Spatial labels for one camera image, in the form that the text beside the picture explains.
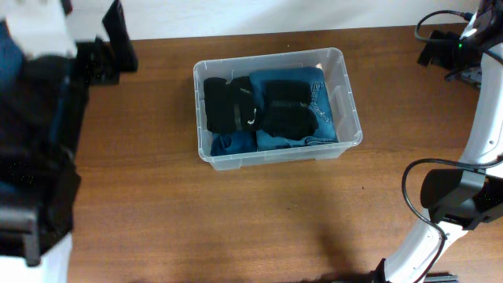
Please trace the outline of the large black garment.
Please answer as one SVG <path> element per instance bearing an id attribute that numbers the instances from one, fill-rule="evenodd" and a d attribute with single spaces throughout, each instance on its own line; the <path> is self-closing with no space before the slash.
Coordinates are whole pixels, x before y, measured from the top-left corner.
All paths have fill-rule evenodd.
<path id="1" fill-rule="evenodd" d="M 204 100 L 209 131 L 231 134 L 260 128 L 261 110 L 255 103 L 248 76 L 237 77 L 229 83 L 219 77 L 205 79 Z"/>

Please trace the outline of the blue jeans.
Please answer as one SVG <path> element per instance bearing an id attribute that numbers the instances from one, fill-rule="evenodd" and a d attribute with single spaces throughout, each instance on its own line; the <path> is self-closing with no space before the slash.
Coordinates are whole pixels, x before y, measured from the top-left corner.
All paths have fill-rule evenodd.
<path id="1" fill-rule="evenodd" d="M 325 87 L 324 74 L 320 68 L 305 67 L 255 71 L 250 74 L 249 79 L 251 80 L 255 103 L 261 110 L 260 128 L 256 132 L 259 151 L 338 142 Z M 275 138 L 262 130 L 261 124 L 265 112 L 264 85 L 266 82 L 273 80 L 302 81 L 310 84 L 311 103 L 309 109 L 314 112 L 318 121 L 318 129 L 313 135 L 296 141 L 287 138 Z"/>

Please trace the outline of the teal blue garment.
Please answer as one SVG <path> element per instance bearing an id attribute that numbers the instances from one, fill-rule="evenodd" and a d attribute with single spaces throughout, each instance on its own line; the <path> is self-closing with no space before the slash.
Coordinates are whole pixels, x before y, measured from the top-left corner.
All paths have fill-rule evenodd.
<path id="1" fill-rule="evenodd" d="M 211 156 L 225 156 L 257 151 L 253 132 L 236 131 L 231 134 L 213 134 Z"/>

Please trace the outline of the small black garment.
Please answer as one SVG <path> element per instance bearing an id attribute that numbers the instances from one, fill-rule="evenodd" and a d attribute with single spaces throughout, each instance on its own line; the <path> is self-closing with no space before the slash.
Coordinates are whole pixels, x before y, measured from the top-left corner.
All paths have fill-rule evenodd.
<path id="1" fill-rule="evenodd" d="M 275 138 L 301 140 L 318 129 L 312 110 L 310 84 L 302 81 L 273 80 L 264 85 L 265 112 L 262 130 Z"/>

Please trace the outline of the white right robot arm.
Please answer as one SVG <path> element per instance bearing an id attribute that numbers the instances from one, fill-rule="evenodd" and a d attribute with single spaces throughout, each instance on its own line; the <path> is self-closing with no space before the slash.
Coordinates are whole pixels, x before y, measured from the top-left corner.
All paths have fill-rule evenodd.
<path id="1" fill-rule="evenodd" d="M 409 174 L 417 165 L 438 164 L 424 178 L 420 210 L 402 190 L 418 220 L 400 248 L 380 261 L 371 282 L 455 282 L 428 272 L 455 241 L 502 216 L 502 0 L 483 0 L 474 13 L 458 16 L 468 23 L 459 35 L 414 35 L 425 44 L 418 64 L 436 64 L 448 70 L 447 81 L 479 89 L 471 133 L 458 161 L 426 158 L 405 169 Z"/>

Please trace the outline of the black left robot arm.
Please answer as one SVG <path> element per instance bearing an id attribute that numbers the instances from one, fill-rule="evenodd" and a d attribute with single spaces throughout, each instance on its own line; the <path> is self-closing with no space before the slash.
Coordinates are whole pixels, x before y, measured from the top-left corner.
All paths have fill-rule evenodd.
<path id="1" fill-rule="evenodd" d="M 65 282 L 75 157 L 90 88 L 116 85 L 138 58 L 120 1 L 102 24 L 108 39 L 79 42 L 69 1 L 1 4 L 1 279 Z"/>

